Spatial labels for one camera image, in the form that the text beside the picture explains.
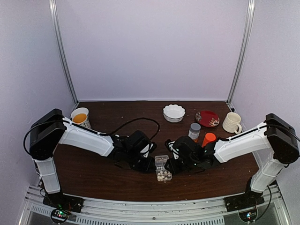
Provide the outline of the clear plastic pill organizer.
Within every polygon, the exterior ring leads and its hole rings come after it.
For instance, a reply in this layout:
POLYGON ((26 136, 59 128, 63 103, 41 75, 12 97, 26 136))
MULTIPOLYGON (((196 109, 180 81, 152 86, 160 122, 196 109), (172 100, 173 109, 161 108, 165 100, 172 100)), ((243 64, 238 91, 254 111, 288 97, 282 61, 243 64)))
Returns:
POLYGON ((169 159, 168 155, 158 155, 154 157, 155 159, 155 166, 156 166, 156 171, 157 170, 166 170, 165 169, 165 164, 167 160, 169 159))

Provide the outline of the grey capped vitamin bottle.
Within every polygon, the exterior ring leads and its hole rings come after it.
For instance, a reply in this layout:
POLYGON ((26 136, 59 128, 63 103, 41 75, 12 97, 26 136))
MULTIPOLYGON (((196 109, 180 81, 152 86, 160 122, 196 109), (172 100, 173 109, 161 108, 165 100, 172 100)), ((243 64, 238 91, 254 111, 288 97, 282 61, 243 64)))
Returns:
POLYGON ((194 141, 198 142, 201 125, 198 123, 192 123, 189 128, 188 136, 194 141))

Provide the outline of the orange pill bottle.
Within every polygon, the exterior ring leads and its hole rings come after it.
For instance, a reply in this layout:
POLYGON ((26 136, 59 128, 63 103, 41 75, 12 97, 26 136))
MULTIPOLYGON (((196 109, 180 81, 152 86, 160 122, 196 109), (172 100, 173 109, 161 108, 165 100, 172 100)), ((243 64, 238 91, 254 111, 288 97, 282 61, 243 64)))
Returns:
POLYGON ((206 133, 202 142, 202 147, 204 148, 208 143, 214 142, 215 140, 216 136, 213 133, 206 133))

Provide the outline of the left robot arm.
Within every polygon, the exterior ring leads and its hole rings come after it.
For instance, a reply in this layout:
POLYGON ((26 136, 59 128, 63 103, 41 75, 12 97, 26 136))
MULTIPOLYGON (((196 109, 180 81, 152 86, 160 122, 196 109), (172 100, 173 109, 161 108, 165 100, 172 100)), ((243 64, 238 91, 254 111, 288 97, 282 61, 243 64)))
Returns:
POLYGON ((49 200, 57 208, 67 204, 63 195, 54 161, 55 153, 70 160, 72 150, 126 163, 132 170, 141 173, 155 171, 155 159, 151 153, 156 148, 152 138, 137 130, 130 135, 119 135, 116 130, 103 133, 87 128, 63 116, 62 110, 53 109, 35 123, 23 138, 23 148, 30 155, 42 179, 49 200))

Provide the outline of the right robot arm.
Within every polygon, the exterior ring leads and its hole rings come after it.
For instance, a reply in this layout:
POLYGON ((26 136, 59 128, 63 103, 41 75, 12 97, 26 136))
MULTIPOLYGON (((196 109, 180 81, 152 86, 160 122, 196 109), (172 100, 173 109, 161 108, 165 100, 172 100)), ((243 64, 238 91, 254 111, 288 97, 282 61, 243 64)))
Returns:
POLYGON ((165 168, 173 175, 195 167, 206 170, 248 153, 270 150, 269 158, 249 179, 247 190, 240 197, 240 203, 250 207, 281 170, 300 157, 299 141, 291 125, 270 113, 256 127, 228 138, 217 138, 204 147, 188 136, 167 140, 165 146, 173 157, 167 160, 165 168))

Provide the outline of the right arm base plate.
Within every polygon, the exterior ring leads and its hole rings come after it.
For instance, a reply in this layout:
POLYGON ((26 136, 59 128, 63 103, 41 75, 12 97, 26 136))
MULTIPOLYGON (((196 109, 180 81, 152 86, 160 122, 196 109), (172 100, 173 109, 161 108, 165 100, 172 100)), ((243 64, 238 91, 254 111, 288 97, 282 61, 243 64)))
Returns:
POLYGON ((234 195, 224 198, 227 212, 243 210, 265 202, 262 196, 234 195))

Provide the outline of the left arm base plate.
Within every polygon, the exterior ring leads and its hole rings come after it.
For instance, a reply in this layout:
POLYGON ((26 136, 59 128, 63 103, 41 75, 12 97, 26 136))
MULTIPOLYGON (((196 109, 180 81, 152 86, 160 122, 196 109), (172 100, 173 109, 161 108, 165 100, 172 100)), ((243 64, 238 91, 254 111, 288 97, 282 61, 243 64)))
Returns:
POLYGON ((45 194, 43 204, 60 210, 80 213, 84 199, 63 193, 45 194))

